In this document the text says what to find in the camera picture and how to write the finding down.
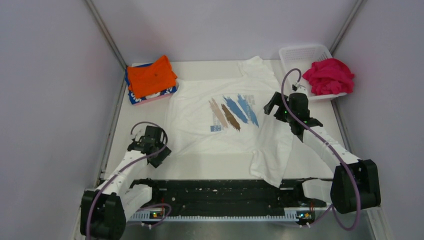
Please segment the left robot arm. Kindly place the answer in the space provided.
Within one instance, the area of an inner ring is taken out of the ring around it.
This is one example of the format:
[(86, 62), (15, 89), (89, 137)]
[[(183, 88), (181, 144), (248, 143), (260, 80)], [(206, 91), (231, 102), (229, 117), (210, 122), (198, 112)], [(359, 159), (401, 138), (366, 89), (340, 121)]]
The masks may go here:
[(136, 176), (148, 165), (157, 168), (171, 154), (168, 135), (153, 122), (145, 122), (142, 136), (132, 129), (132, 141), (122, 161), (111, 175), (97, 188), (85, 190), (80, 203), (80, 234), (91, 238), (118, 240), (127, 222), (140, 207), (154, 207), (160, 202), (160, 193), (141, 184), (133, 186)]

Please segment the white printed t-shirt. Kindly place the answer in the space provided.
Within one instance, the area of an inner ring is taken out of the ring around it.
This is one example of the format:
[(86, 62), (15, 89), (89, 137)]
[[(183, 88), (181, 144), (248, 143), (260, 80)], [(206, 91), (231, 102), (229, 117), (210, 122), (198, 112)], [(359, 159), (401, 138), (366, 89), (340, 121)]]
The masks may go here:
[(175, 156), (251, 153), (249, 172), (278, 187), (293, 134), (264, 112), (281, 85), (259, 56), (238, 62), (241, 77), (177, 80), (164, 128)]

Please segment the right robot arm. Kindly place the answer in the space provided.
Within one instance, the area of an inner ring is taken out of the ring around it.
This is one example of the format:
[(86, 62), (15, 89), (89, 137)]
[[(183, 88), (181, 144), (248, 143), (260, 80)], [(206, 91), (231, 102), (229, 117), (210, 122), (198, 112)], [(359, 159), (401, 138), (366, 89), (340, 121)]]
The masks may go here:
[(299, 206), (313, 199), (330, 203), (341, 214), (368, 209), (381, 204), (378, 167), (371, 159), (360, 159), (332, 138), (323, 124), (310, 116), (309, 101), (304, 93), (289, 96), (275, 92), (264, 106), (269, 115), (289, 126), (290, 133), (312, 149), (333, 173), (332, 180), (310, 178), (293, 192)]

